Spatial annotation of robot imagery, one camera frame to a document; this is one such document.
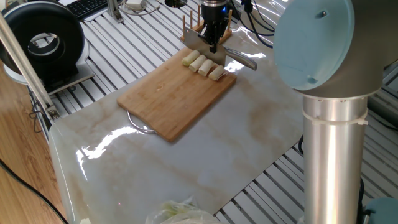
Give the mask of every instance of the wire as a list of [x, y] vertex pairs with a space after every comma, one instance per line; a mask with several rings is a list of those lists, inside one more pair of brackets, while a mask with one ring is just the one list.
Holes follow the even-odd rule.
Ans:
[[275, 28], [274, 28], [273, 26], [271, 26], [271, 24], [269, 24], [269, 23], [263, 18], [263, 16], [261, 15], [260, 9], [259, 9], [259, 7], [257, 6], [256, 0], [253, 0], [253, 1], [254, 1], [254, 5], [256, 6], [257, 12], [259, 13], [261, 19], [275, 31]]
[[263, 28], [265, 28], [265, 29], [267, 29], [267, 30], [269, 30], [271, 32], [275, 32], [274, 30], [270, 30], [268, 27], [266, 27], [264, 24], [262, 24], [258, 19], [256, 19], [254, 17], [254, 15], [252, 13], [250, 13], [250, 15], [253, 17], [254, 21], [257, 22], [260, 26], [262, 26]]
[[362, 199], [363, 195], [365, 194], [365, 185], [363, 183], [363, 179], [361, 177], [361, 185], [359, 188], [359, 199], [358, 199], [358, 211], [357, 211], [357, 216], [356, 216], [356, 223], [361, 224], [362, 223], [362, 217], [363, 217], [363, 211], [362, 211]]
[[[32, 100], [34, 101], [34, 97], [32, 96], [32, 92], [29, 92], [29, 95], [30, 95], [30, 97], [32, 98]], [[34, 132], [35, 132], [35, 133], [41, 133], [41, 132], [43, 131], [43, 129], [41, 129], [41, 130], [36, 130], [36, 127], [37, 127], [37, 125], [36, 125], [36, 124], [37, 124], [37, 119], [39, 118], [39, 117], [37, 116], [37, 114], [38, 114], [38, 113], [42, 113], [40, 109], [39, 109], [38, 111], [35, 110], [37, 105], [39, 105], [39, 101], [38, 101], [38, 100], [36, 100], [36, 101], [34, 102], [34, 104], [33, 104], [33, 106], [32, 106], [32, 112], [29, 113], [29, 117], [30, 117], [31, 119], [33, 119], [33, 124], [34, 124], [33, 130], [34, 130]]]
[[274, 47], [273, 47], [272, 45], [267, 44], [265, 41], [263, 41], [263, 40], [259, 37], [259, 34], [257, 33], [256, 28], [254, 27], [253, 20], [251, 19], [250, 13], [247, 12], [246, 14], [247, 14], [248, 17], [249, 17], [249, 21], [250, 21], [251, 27], [253, 28], [254, 34], [256, 35], [257, 39], [259, 39], [260, 42], [261, 42], [262, 44], [264, 44], [265, 46], [269, 47], [270, 49], [273, 49]]
[[42, 195], [38, 190], [34, 189], [31, 185], [29, 185], [27, 182], [22, 180], [16, 173], [14, 173], [4, 162], [3, 160], [0, 159], [0, 166], [18, 183], [22, 184], [24, 187], [28, 188], [30, 191], [32, 191], [36, 196], [38, 196], [40, 199], [44, 201], [54, 212], [55, 214], [61, 219], [62, 223], [68, 224], [67, 220], [62, 216], [60, 211], [46, 198], [44, 195]]
[[304, 142], [304, 135], [301, 135], [301, 138], [298, 141], [298, 150], [301, 152], [302, 155], [304, 155], [303, 142]]
[[[234, 4], [234, 1], [232, 0], [231, 1], [231, 3], [232, 3], [232, 6], [234, 7], [234, 10], [235, 10], [235, 12], [237, 13], [237, 15], [238, 15], [238, 19], [239, 19], [239, 21], [241, 21], [241, 23], [242, 23], [242, 25], [244, 26], [244, 28], [246, 28], [248, 31], [250, 31], [250, 32], [252, 32], [252, 33], [254, 33], [254, 31], [253, 30], [251, 30], [251, 29], [249, 29], [245, 24], [244, 24], [244, 22], [242, 21], [242, 19], [241, 19], [241, 16], [238, 14], [238, 10], [236, 9], [236, 7], [235, 7], [235, 4]], [[258, 35], [261, 35], [261, 36], [264, 36], [264, 37], [272, 37], [274, 34], [259, 34], [259, 33], [257, 33]]]
[[[123, 7], [126, 7], [127, 9], [130, 9], [130, 11], [132, 11], [132, 12], [130, 12], [130, 11], [128, 11], [128, 10], [124, 10]], [[138, 11], [138, 10], [134, 9], [133, 7], [128, 6], [128, 5], [126, 4], [126, 0], [123, 0], [122, 3], [121, 3], [120, 10], [122, 10], [124, 13], [129, 14], [129, 15], [132, 15], [132, 16], [144, 16], [144, 15], [149, 15], [149, 14], [151, 14], [151, 13], [157, 11], [159, 8], [160, 8], [160, 5], [158, 5], [158, 6], [157, 6], [154, 10], [152, 10], [151, 12], [147, 12], [147, 13], [141, 14], [140, 12], [144, 11], [146, 8], [143, 9], [143, 10]]]

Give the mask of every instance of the cut food piece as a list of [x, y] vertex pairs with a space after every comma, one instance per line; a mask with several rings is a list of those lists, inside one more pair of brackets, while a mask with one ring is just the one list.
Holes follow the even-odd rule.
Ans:
[[194, 60], [196, 60], [200, 56], [199, 51], [194, 50], [188, 56], [182, 59], [182, 64], [184, 66], [189, 66]]
[[205, 62], [206, 59], [207, 59], [207, 58], [206, 58], [206, 56], [204, 56], [204, 55], [199, 56], [194, 62], [192, 62], [192, 63], [189, 65], [189, 69], [190, 69], [191, 71], [193, 71], [193, 72], [197, 71], [197, 70], [201, 67], [201, 65], [203, 64], [203, 62]]
[[203, 64], [201, 65], [201, 67], [199, 68], [199, 74], [203, 75], [203, 76], [207, 76], [207, 73], [209, 73], [210, 69], [212, 68], [212, 66], [214, 65], [214, 62], [210, 59], [207, 59], [205, 62], [203, 62]]
[[214, 69], [214, 70], [210, 73], [209, 79], [214, 80], [214, 81], [217, 81], [218, 78], [224, 74], [224, 72], [225, 72], [224, 66], [219, 65], [219, 66], [217, 66], [216, 69]]

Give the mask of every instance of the silver pipe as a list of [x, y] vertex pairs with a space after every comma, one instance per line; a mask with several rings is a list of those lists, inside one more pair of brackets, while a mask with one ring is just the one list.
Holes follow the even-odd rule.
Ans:
[[19, 45], [18, 40], [15, 38], [14, 33], [2, 15], [0, 16], [0, 40], [14, 63], [17, 65], [19, 71], [25, 77], [29, 87], [34, 92], [40, 104], [45, 109], [52, 107], [52, 100], [45, 91], [43, 84], [40, 82], [35, 70], [26, 57], [25, 52]]
[[356, 223], [367, 97], [304, 96], [305, 223]]

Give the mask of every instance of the wooden cutting board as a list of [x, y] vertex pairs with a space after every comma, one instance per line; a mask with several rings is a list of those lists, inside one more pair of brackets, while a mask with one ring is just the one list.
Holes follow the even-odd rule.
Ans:
[[166, 141], [174, 141], [236, 81], [229, 73], [217, 82], [182, 65], [185, 47], [118, 98], [118, 105]]

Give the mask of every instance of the keyboard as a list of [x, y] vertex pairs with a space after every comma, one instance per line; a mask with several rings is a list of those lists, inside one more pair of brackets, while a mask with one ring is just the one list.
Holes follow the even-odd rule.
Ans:
[[67, 5], [67, 8], [78, 20], [83, 20], [107, 6], [106, 0], [77, 0]]

